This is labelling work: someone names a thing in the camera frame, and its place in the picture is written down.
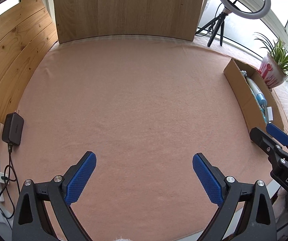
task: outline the textured blue rubber pad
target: textured blue rubber pad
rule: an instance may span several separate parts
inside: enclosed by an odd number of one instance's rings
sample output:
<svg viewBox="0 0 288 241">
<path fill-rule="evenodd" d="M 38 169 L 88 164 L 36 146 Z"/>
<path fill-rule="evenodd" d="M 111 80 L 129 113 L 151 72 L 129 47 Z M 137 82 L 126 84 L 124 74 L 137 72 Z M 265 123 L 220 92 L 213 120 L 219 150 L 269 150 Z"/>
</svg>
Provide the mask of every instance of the textured blue rubber pad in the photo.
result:
<svg viewBox="0 0 288 241">
<path fill-rule="evenodd" d="M 272 123 L 266 125 L 266 132 L 275 138 L 278 142 L 280 142 L 283 146 L 288 146 L 288 135 L 286 135 L 282 130 L 280 130 Z"/>
<path fill-rule="evenodd" d="M 198 155 L 193 157 L 193 169 L 210 201 L 220 207 L 224 202 L 221 186 Z"/>
<path fill-rule="evenodd" d="M 67 185 L 65 201 L 68 206 L 77 202 L 96 167 L 96 155 L 90 154 Z"/>
</svg>

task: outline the tripod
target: tripod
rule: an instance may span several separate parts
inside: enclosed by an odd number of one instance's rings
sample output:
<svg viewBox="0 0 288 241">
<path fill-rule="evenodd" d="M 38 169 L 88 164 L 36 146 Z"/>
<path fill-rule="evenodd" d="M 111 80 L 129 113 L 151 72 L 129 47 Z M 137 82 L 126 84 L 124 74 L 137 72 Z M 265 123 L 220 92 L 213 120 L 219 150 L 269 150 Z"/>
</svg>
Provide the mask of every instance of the tripod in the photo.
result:
<svg viewBox="0 0 288 241">
<path fill-rule="evenodd" d="M 220 32 L 220 45 L 222 46 L 223 44 L 223 36 L 224 36 L 224 20 L 225 17 L 228 16 L 231 13 L 227 8 L 224 7 L 223 11 L 214 19 L 209 21 L 206 25 L 204 25 L 202 28 L 200 28 L 195 34 L 199 34 L 201 31 L 206 30 L 209 26 L 214 26 L 214 24 L 217 21 L 217 24 L 215 25 L 214 31 L 212 32 L 212 35 L 210 37 L 210 40 L 207 43 L 207 47 L 210 47 L 217 32 L 221 28 Z"/>
</svg>

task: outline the ring light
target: ring light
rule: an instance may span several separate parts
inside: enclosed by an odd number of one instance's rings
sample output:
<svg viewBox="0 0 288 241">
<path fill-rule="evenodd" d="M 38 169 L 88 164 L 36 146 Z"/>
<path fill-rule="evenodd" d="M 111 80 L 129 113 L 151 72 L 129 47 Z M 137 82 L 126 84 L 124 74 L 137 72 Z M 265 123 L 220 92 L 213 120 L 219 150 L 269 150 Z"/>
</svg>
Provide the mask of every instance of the ring light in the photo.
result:
<svg viewBox="0 0 288 241">
<path fill-rule="evenodd" d="M 247 12 L 243 12 L 239 9 L 236 9 L 234 6 L 232 6 L 232 4 L 228 0 L 220 0 L 220 1 L 224 4 L 224 6 L 228 10 L 230 10 L 234 14 L 236 14 L 240 17 L 246 18 L 246 19 L 260 19 L 260 18 L 264 17 L 265 15 L 267 15 L 267 13 L 269 12 L 269 10 L 271 8 L 271 0 L 264 0 L 264 4 L 259 11 L 247 13 Z"/>
</svg>

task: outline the green leaves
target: green leaves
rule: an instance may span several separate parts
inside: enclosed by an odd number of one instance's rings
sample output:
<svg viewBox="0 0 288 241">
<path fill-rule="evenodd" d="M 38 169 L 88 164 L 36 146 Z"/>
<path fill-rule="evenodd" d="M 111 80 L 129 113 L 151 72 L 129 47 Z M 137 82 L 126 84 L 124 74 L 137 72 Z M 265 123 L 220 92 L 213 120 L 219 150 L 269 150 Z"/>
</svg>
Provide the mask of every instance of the green leaves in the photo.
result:
<svg viewBox="0 0 288 241">
<path fill-rule="evenodd" d="M 286 76 L 288 76 L 288 51 L 282 44 L 282 40 L 278 38 L 277 41 L 273 43 L 262 33 L 255 33 L 256 38 L 254 40 L 259 40 L 263 43 L 264 49 L 268 50 L 268 53 L 271 55 L 273 60 L 281 68 Z"/>
</svg>

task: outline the wooden board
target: wooden board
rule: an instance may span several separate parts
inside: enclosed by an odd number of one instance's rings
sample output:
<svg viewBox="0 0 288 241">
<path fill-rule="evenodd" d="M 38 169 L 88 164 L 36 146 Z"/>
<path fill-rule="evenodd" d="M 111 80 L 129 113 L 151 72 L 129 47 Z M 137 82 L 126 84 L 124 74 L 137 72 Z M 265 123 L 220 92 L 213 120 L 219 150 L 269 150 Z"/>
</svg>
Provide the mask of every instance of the wooden board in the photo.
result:
<svg viewBox="0 0 288 241">
<path fill-rule="evenodd" d="M 35 69 L 57 41 L 54 23 L 43 29 L 18 55 L 0 82 L 0 122 L 14 112 Z"/>
<path fill-rule="evenodd" d="M 193 40 L 203 0 L 54 0 L 59 42 L 115 34 Z"/>
<path fill-rule="evenodd" d="M 25 0 L 0 15 L 0 41 L 22 21 L 45 8 L 42 0 Z"/>
<path fill-rule="evenodd" d="M 41 9 L 13 28 L 0 41 L 0 81 L 19 53 L 51 22 L 47 10 Z"/>
</svg>

